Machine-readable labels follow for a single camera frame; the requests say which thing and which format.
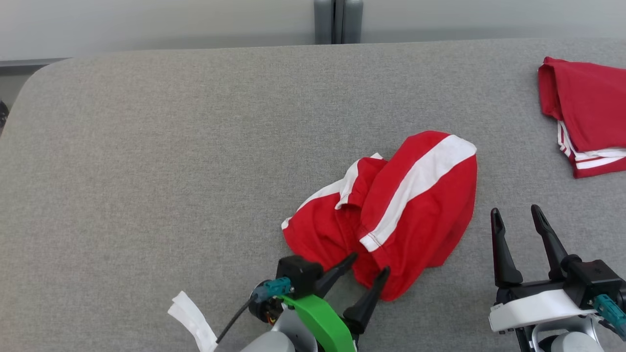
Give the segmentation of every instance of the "red cloth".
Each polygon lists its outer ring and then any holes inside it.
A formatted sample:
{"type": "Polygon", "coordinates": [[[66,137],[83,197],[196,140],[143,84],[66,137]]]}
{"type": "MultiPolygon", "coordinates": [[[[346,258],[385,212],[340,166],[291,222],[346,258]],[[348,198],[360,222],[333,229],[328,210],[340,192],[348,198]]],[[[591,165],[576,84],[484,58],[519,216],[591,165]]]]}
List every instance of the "red cloth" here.
{"type": "Polygon", "coordinates": [[[574,177],[626,170],[626,70],[546,57],[538,80],[574,177]]]}
{"type": "Polygon", "coordinates": [[[466,140],[428,131],[409,137],[388,162],[362,158],[283,222],[285,239],[324,269],[358,252],[354,276],[366,287],[389,266],[381,298],[392,301],[460,241],[474,209],[475,153],[466,140]]]}

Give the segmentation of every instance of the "gray fabric surface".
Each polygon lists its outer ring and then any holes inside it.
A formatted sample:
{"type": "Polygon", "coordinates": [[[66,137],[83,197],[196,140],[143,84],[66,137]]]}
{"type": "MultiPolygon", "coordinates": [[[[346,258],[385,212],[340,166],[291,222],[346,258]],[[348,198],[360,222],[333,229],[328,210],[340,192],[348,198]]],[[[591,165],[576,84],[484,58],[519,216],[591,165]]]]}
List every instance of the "gray fabric surface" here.
{"type": "MultiPolygon", "coordinates": [[[[362,350],[516,351],[488,323],[492,207],[527,281],[548,272],[532,203],[570,252],[626,276],[626,174],[572,178],[540,113],[546,55],[626,67],[626,42],[144,51],[43,68],[0,138],[0,349],[196,351],[172,297],[187,292],[221,331],[290,253],[280,223],[304,199],[434,129],[478,147],[475,216],[443,267],[379,305],[362,350]]],[[[329,300],[343,311],[363,290],[347,277],[329,300]]],[[[245,314],[222,351],[266,330],[245,314]]]]}

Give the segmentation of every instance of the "white strap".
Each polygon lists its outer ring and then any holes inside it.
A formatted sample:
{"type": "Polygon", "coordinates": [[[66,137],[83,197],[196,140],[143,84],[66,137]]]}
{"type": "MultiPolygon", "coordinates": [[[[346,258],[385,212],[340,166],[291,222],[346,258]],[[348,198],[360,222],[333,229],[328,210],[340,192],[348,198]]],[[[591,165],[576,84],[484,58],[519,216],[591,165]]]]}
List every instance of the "white strap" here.
{"type": "Polygon", "coordinates": [[[213,352],[217,348],[217,337],[202,312],[183,291],[172,299],[174,304],[167,311],[189,330],[198,344],[200,352],[213,352]]]}

